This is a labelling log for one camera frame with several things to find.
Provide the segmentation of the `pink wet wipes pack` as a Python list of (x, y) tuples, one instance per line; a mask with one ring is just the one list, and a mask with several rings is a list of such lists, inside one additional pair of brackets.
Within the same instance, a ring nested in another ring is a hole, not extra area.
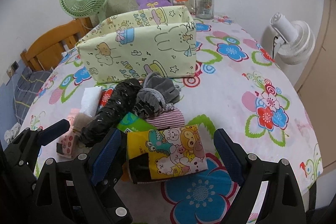
[(72, 153), (75, 147), (75, 134), (73, 132), (74, 119), (79, 114), (79, 109), (71, 109), (67, 120), (70, 124), (69, 130), (59, 137), (56, 142), (56, 152), (59, 156), (67, 159), (72, 158)]

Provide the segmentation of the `beige stockings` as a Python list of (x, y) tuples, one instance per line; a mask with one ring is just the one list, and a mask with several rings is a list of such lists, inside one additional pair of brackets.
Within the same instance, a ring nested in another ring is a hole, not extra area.
[(85, 113), (78, 113), (73, 120), (72, 131), (75, 135), (80, 136), (82, 129), (92, 120), (92, 116)]

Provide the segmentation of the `green tissue pack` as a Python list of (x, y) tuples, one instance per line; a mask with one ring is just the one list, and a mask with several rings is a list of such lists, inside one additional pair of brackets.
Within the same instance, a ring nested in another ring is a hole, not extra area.
[(133, 113), (127, 113), (117, 125), (117, 128), (126, 134), (129, 132), (143, 132), (157, 129), (155, 126), (147, 123), (147, 121), (139, 118)]

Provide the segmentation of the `white cloth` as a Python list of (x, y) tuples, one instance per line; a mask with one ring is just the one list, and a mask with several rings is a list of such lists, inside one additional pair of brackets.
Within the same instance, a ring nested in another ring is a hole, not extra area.
[(90, 117), (95, 116), (101, 94), (102, 88), (100, 86), (85, 88), (81, 99), (80, 113)]

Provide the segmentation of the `yellow cartoon tissue pack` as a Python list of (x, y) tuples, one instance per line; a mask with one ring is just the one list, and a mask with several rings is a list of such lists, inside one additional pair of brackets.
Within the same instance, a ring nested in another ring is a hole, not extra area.
[(127, 134), (127, 169), (135, 184), (168, 180), (208, 169), (197, 125)]

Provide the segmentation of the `black roll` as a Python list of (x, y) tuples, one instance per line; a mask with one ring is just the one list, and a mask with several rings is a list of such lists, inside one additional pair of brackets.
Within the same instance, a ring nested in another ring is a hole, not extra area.
[(127, 79), (116, 85), (108, 102), (96, 116), (81, 130), (80, 141), (86, 147), (93, 147), (104, 139), (111, 128), (115, 128), (136, 103), (142, 88), (136, 79)]

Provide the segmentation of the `grey drawstring pouch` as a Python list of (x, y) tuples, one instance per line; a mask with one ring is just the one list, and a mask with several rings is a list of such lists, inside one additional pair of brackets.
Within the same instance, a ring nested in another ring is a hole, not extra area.
[(144, 79), (137, 94), (133, 112), (140, 118), (150, 118), (173, 111), (180, 92), (180, 87), (172, 79), (162, 77), (158, 72), (151, 72)]

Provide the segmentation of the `striped pink pouch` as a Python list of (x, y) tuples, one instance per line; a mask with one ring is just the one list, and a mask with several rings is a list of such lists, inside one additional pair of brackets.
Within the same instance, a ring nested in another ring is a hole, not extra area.
[(185, 125), (185, 118), (177, 107), (156, 117), (145, 118), (145, 121), (156, 128), (182, 127)]

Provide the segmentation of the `wooden chair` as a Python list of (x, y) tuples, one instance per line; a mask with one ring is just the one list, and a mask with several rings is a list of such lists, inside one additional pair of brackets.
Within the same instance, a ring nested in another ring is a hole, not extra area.
[(74, 19), (55, 27), (40, 36), (28, 50), (24, 50), (21, 59), (33, 71), (56, 68), (62, 59), (62, 53), (74, 48), (79, 39), (91, 29), (89, 18)]

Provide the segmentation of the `beige door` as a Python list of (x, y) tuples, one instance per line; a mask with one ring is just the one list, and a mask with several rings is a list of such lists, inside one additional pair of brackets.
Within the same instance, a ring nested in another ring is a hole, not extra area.
[(335, 0), (324, 0), (315, 49), (294, 86), (312, 122), (325, 173), (335, 170)]

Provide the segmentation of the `yellow cartoon fabric storage box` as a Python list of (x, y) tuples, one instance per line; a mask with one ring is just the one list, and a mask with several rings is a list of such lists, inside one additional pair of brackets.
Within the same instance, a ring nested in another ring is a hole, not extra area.
[(182, 78), (195, 74), (197, 28), (186, 6), (141, 9), (106, 18), (76, 49), (100, 84), (143, 80), (152, 72)]

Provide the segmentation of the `white standing fan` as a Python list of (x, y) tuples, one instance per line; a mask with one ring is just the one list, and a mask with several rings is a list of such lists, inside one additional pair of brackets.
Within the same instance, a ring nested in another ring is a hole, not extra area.
[(272, 57), (279, 56), (283, 63), (297, 65), (311, 56), (315, 48), (315, 36), (306, 22), (290, 22), (285, 15), (277, 12), (270, 19), (270, 25), (276, 32)]

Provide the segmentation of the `glass mason jar mug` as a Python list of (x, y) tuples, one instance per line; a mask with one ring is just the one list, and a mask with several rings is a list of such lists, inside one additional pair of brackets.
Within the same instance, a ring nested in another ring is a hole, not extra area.
[(195, 15), (200, 19), (213, 19), (214, 0), (195, 0)]

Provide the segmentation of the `cotton swab container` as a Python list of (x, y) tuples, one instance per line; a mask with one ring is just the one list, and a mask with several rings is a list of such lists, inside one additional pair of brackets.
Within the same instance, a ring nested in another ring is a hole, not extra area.
[(180, 6), (184, 4), (184, 0), (171, 0), (172, 5)]

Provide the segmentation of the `wall power outlet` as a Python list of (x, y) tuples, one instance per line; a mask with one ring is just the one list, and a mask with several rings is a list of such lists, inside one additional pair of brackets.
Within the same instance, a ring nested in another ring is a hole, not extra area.
[(11, 78), (14, 73), (18, 70), (19, 64), (17, 61), (14, 61), (7, 69), (7, 75)]

